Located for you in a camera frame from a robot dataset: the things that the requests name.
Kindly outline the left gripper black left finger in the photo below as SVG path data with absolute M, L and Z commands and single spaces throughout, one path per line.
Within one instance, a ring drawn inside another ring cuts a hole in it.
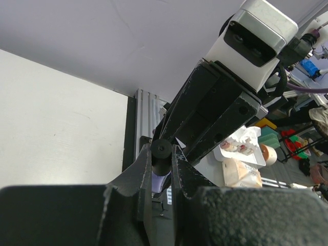
M 150 245 L 151 150 L 108 184 L 1 189 L 1 245 Z

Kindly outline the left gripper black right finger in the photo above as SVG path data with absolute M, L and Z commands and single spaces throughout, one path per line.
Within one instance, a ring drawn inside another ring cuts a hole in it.
M 220 188 L 172 149 L 175 245 L 327 245 L 327 209 L 306 189 Z

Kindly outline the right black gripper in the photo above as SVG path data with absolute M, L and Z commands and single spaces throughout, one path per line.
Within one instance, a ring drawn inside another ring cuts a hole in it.
M 166 104 L 166 114 L 154 131 L 151 143 L 152 170 L 155 176 L 169 179 L 172 186 L 177 178 L 178 188 L 172 190 L 172 218 L 184 201 L 195 198 L 202 190 L 221 190 L 194 165 L 217 147 L 233 131 L 237 123 L 230 119 L 251 120 L 259 109 L 274 98 L 282 96 L 287 84 L 284 67 L 278 64 L 269 80 L 275 89 L 255 92 L 222 63 L 198 64 L 174 100 Z M 176 139 L 186 145 L 182 150 Z

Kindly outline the nail polish brush cap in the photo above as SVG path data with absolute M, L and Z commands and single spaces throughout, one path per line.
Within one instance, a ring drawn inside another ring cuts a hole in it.
M 152 171 L 157 176 L 165 176 L 171 170 L 172 145 L 168 140 L 157 139 L 151 144 Z

